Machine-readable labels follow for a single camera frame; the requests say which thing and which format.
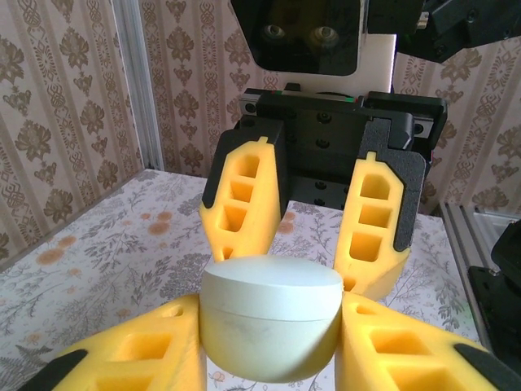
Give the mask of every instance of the container lid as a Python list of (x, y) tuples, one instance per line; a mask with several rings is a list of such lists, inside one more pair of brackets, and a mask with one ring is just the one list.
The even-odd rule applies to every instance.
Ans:
[(207, 266), (200, 303), (258, 319), (321, 320), (338, 313), (343, 289), (336, 271), (307, 259), (242, 257)]

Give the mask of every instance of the patterned wallpaper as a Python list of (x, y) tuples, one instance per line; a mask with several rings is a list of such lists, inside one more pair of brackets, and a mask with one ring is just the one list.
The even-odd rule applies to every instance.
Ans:
[[(246, 86), (281, 88), (257, 67), (230, 5), (140, 0), (168, 171), (205, 176)], [(399, 55), (395, 88), (450, 102), (423, 210), (440, 200), (521, 213), (521, 40), (462, 51), (443, 65)]]
[(112, 15), (0, 5), (0, 264), (142, 167)]

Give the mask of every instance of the table surface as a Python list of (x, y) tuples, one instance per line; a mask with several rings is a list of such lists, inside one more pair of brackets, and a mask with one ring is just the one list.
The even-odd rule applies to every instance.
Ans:
[[(199, 291), (212, 261), (205, 179), (146, 170), (0, 274), (0, 389), (17, 389), (77, 340)], [(291, 202), (270, 253), (332, 266), (342, 213)], [(441, 219), (418, 215), (411, 256), (382, 303), (478, 340)], [(208, 360), (208, 390), (329, 391), (333, 363), (290, 384), (242, 380)]]

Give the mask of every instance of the floral tablecloth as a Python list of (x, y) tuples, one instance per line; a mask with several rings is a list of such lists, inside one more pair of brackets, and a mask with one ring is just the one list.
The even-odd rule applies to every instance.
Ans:
[[(0, 274), (0, 389), (17, 389), (73, 342), (199, 291), (212, 261), (198, 207), (205, 180), (146, 170)], [(271, 253), (331, 266), (342, 214), (291, 202)], [(441, 219), (418, 216), (412, 254), (385, 305), (477, 340)], [(329, 391), (261, 384), (208, 361), (208, 390)]]

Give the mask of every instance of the white jar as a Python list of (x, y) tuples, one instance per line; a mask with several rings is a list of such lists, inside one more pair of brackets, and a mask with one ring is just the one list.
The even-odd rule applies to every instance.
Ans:
[(335, 352), (342, 291), (336, 271), (305, 259), (259, 256), (212, 264), (200, 293), (206, 354), (249, 380), (310, 377)]

